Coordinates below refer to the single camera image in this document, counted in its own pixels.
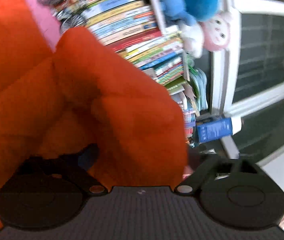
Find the blue plush toy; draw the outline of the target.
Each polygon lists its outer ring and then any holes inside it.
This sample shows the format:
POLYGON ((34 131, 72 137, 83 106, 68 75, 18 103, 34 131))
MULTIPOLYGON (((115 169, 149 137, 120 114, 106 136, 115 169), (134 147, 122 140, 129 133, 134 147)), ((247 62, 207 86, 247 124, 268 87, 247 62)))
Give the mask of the blue plush toy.
POLYGON ((160 0, 165 21, 193 26, 211 19, 219 11, 220 0, 160 0))

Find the miniature black bicycle model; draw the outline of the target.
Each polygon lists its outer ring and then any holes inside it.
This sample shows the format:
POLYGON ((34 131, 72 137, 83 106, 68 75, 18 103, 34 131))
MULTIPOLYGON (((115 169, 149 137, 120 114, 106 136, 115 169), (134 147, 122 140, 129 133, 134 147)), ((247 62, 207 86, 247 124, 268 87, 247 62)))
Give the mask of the miniature black bicycle model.
POLYGON ((50 8, 52 15, 61 23, 60 34, 74 27, 85 27, 87 20, 81 13, 72 12, 70 0, 37 0, 39 4, 50 8))

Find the white window frame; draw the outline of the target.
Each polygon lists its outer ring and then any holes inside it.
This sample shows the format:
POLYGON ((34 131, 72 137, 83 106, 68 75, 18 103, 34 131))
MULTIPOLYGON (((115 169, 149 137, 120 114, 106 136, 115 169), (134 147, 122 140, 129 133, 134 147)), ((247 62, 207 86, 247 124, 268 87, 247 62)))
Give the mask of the white window frame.
POLYGON ((214 55, 217 111, 239 123, 222 143, 230 158, 264 166, 284 154, 284 0, 222 0, 222 9, 231 40, 214 55))

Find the orange puffer jacket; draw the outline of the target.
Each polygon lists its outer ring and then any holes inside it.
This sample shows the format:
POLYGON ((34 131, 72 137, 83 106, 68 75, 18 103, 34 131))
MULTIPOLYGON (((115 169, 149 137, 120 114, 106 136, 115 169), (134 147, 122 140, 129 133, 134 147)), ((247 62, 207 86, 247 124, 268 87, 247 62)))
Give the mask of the orange puffer jacket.
POLYGON ((25 0, 0 0, 0 188, 32 155, 90 144, 89 174, 108 189, 175 187, 187 165, 182 112, 163 86, 84 27, 51 50, 25 0))

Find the blue box with white lid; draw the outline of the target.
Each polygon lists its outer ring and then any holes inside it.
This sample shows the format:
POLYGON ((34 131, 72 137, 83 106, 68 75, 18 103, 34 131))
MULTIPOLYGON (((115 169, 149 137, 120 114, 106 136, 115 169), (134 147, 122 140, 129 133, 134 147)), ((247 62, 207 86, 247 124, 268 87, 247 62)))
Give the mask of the blue box with white lid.
POLYGON ((198 124, 196 128, 197 142, 202 144, 240 132, 242 129, 242 118, 234 116, 231 118, 207 119, 205 122, 198 124))

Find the pink white plush toy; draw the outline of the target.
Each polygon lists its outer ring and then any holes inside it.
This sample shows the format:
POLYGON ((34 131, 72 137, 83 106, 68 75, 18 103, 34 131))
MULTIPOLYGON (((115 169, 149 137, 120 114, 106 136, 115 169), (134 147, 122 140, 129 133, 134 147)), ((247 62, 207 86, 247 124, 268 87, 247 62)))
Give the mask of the pink white plush toy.
POLYGON ((200 58, 203 49, 214 52, 226 49, 230 42, 230 12, 221 12, 205 22, 188 26, 180 23, 184 49, 195 58, 200 58))

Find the row of upright books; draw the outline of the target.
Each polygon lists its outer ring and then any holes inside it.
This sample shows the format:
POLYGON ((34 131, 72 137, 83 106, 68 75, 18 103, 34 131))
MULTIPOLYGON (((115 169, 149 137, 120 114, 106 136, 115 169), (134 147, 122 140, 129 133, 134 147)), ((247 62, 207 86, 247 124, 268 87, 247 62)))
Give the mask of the row of upright books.
POLYGON ((196 118, 208 108, 207 77, 184 49, 182 22, 167 24, 160 0, 70 0, 69 4, 72 12, 85 17, 85 27, 98 41, 166 87, 184 113, 188 144, 199 144, 196 118))

